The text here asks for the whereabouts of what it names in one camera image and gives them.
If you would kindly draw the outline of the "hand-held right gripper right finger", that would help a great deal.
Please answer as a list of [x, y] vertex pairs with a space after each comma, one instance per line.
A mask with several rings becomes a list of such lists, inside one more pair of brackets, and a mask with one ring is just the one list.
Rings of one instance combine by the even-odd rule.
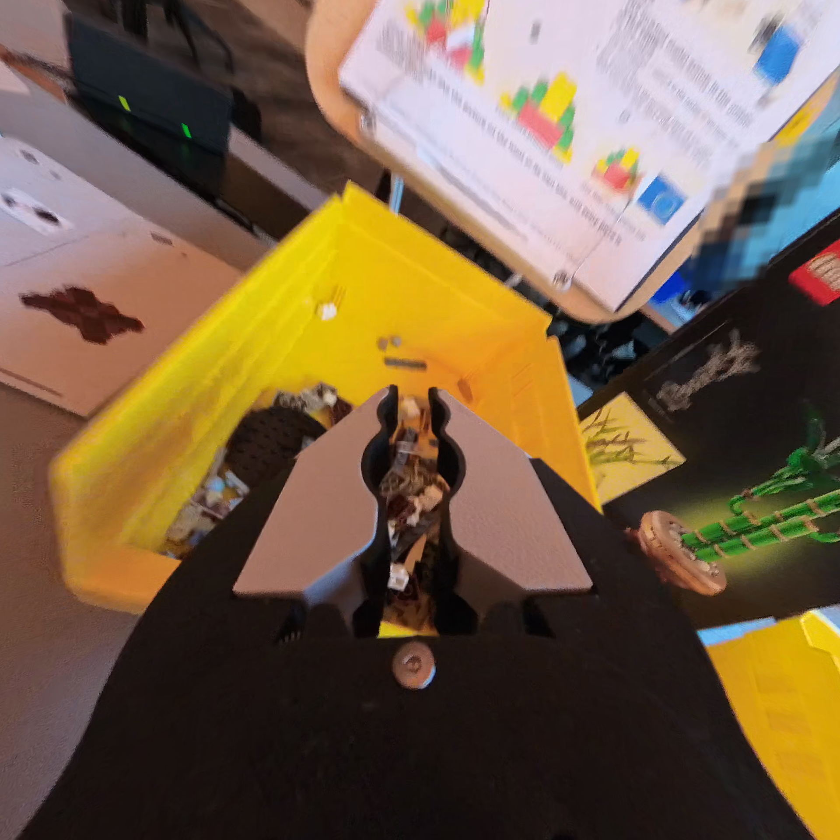
[[428, 399], [448, 485], [431, 583], [437, 631], [472, 633], [499, 605], [591, 594], [532, 458], [445, 389], [431, 388]]

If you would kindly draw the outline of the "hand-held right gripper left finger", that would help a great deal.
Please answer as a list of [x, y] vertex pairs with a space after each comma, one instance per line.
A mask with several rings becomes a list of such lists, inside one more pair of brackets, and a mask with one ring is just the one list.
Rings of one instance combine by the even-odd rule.
[[380, 482], [397, 407], [388, 385], [299, 454], [234, 583], [237, 597], [329, 606], [353, 635], [379, 635], [391, 567]]

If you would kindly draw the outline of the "pile of toy bricks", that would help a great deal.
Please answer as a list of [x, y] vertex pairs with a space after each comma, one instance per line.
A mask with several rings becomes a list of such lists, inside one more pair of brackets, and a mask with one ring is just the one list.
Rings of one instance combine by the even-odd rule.
[[[354, 409], [333, 385], [321, 382], [299, 392], [269, 388], [247, 414], [272, 406], [297, 408], [317, 419], [327, 431]], [[183, 560], [255, 490], [226, 468], [229, 439], [165, 531], [157, 549], [164, 557]], [[380, 482], [391, 540], [391, 571], [380, 635], [432, 637], [438, 635], [432, 573], [438, 559], [440, 514], [448, 485], [438, 473], [438, 439], [426, 395], [399, 395], [390, 450], [391, 465]]]

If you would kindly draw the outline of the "yellow plastic parts bin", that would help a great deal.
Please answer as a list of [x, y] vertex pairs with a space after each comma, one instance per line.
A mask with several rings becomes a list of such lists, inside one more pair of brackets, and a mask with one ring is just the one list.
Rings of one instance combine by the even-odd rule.
[[838, 839], [838, 605], [699, 636], [773, 782], [815, 838]]
[[[338, 315], [318, 317], [335, 301]], [[50, 467], [61, 575], [141, 614], [162, 538], [267, 389], [325, 382], [359, 406], [397, 385], [456, 396], [602, 510], [550, 316], [348, 185], [298, 225]]]

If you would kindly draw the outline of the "grey desk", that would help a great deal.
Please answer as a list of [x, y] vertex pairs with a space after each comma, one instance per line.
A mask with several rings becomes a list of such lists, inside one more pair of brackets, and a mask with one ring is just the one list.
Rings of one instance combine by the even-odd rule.
[[[2, 130], [239, 271], [274, 243], [255, 237], [65, 103], [33, 68], [29, 94], [2, 91]], [[15, 838], [77, 746], [135, 617], [79, 602], [60, 577], [50, 460], [81, 428], [2, 387], [1, 836]]]

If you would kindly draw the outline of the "black toy set box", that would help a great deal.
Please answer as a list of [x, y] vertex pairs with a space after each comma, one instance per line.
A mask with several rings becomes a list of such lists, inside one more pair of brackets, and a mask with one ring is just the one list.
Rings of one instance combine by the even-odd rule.
[[811, 488], [744, 501], [754, 516], [838, 488], [838, 280], [806, 270], [828, 259], [838, 277], [838, 212], [786, 248], [758, 279], [715, 301], [595, 392], [579, 408], [583, 423], [610, 407], [635, 408], [632, 433], [644, 459], [677, 453], [675, 466], [620, 464], [609, 455], [594, 468], [609, 519], [636, 527], [647, 511], [665, 510], [700, 529], [732, 514], [729, 501], [755, 493], [788, 458], [804, 450]]

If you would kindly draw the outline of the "instruction booklet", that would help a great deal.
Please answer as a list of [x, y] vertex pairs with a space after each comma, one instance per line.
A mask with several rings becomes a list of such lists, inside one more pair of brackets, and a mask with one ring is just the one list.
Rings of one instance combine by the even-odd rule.
[[1, 141], [1, 383], [87, 417], [239, 272], [21, 140]]

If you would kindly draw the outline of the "black electronic box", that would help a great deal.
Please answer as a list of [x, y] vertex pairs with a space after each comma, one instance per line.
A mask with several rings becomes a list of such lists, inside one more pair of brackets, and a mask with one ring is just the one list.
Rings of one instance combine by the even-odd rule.
[[70, 13], [76, 102], [100, 128], [195, 193], [221, 193], [234, 97], [93, 18]]

